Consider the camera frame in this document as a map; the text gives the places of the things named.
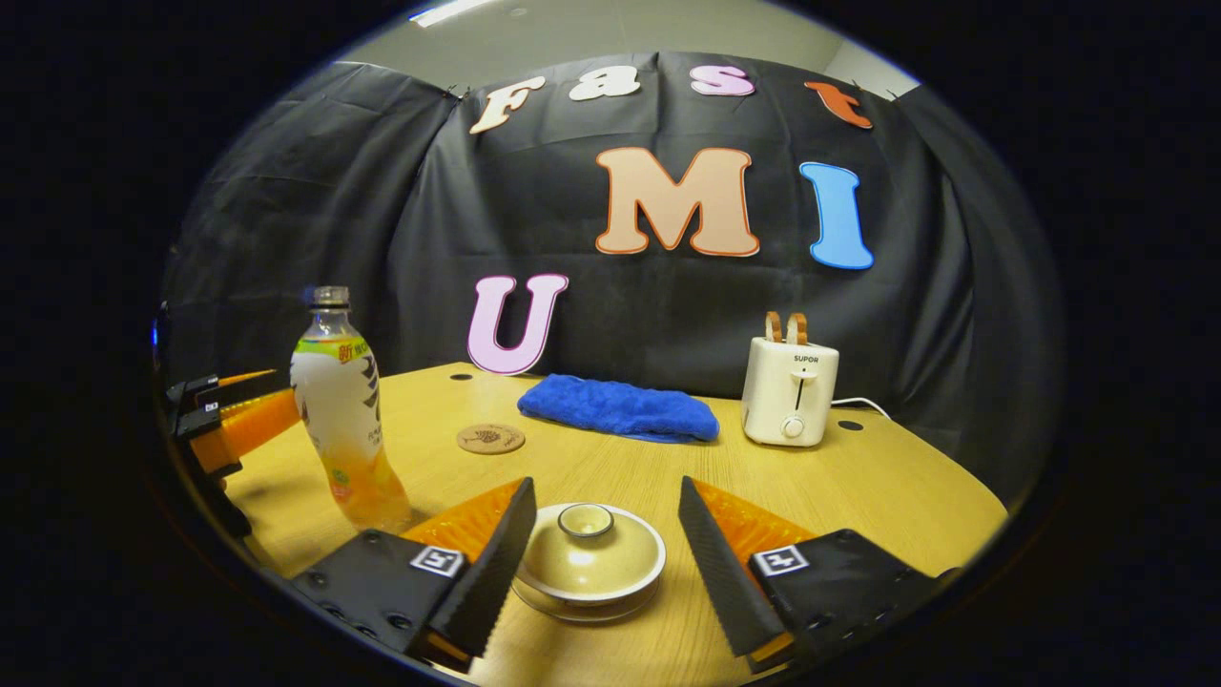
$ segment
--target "white toaster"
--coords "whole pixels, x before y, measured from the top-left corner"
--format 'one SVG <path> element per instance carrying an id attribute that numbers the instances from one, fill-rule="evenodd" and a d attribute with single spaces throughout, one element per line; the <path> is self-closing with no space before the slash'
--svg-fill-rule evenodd
<path id="1" fill-rule="evenodd" d="M 759 444 L 814 447 L 823 441 L 827 427 L 839 351 L 807 342 L 805 316 L 800 314 L 790 316 L 789 333 L 779 340 L 774 332 L 779 316 L 768 315 L 768 334 L 751 339 L 742 388 L 742 431 Z"/>

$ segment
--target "wooden table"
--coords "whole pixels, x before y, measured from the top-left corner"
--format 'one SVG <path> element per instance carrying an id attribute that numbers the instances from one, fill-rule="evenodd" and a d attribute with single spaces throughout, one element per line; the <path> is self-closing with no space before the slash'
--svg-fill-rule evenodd
<path id="1" fill-rule="evenodd" d="M 465 373 L 469 381 L 451 376 Z M 966 564 L 1006 517 L 957 464 L 873 411 L 833 409 L 814 449 L 767 448 L 742 434 L 739 403 L 703 399 L 720 422 L 711 444 L 654 444 L 523 417 L 518 399 L 537 377 L 499 377 L 466 364 L 381 381 L 382 432 L 416 522 L 523 476 L 538 508 L 564 502 L 619 506 L 662 534 L 661 587 L 639 614 L 603 626 L 565 624 L 509 592 L 485 658 L 463 676 L 479 685 L 740 685 L 750 678 L 717 624 L 679 523 L 683 476 L 822 534 L 851 527 L 921 572 Z M 836 422 L 863 426 L 852 432 Z M 499 456 L 463 451 L 476 423 L 521 430 Z M 245 456 L 228 495 L 250 520 L 271 565 L 292 577 L 355 533 L 331 500 L 298 425 Z"/>

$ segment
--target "power cord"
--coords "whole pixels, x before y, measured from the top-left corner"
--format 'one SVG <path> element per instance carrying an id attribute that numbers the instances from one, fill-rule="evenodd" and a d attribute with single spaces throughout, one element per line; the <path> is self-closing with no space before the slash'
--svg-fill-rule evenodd
<path id="1" fill-rule="evenodd" d="M 833 406 L 839 406 L 839 405 L 842 405 L 842 404 L 868 404 L 868 405 L 873 406 L 873 410 L 875 410 L 879 414 L 882 414 L 883 417 L 885 417 L 886 420 L 890 420 L 890 416 L 886 415 L 886 411 L 882 410 L 882 406 L 874 404 L 873 401 L 871 401 L 868 399 L 856 398 L 856 399 L 840 399 L 839 401 L 832 401 Z"/>

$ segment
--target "folded blue cloth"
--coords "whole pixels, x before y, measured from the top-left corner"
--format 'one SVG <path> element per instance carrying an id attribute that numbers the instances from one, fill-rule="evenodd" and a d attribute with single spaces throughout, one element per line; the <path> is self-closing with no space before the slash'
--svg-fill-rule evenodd
<path id="1" fill-rule="evenodd" d="M 518 400 L 518 410 L 526 417 L 664 444 L 712 442 L 720 432 L 708 405 L 681 392 L 568 375 L 552 375 L 536 384 Z"/>

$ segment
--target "pink letter u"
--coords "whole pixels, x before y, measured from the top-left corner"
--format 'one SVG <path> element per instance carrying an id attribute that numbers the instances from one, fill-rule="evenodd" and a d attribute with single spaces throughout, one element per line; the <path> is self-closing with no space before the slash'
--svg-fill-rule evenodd
<path id="1" fill-rule="evenodd" d="M 504 298 L 516 284 L 512 276 L 485 276 L 475 284 L 475 293 L 479 295 L 475 314 L 470 317 L 466 353 L 470 362 L 480 370 L 496 375 L 521 375 L 542 358 L 547 331 L 551 328 L 551 312 L 556 309 L 559 292 L 568 288 L 568 277 L 562 273 L 537 273 L 526 281 L 526 288 L 532 293 L 526 332 L 515 349 L 502 349 L 496 342 L 496 327 L 501 322 Z"/>

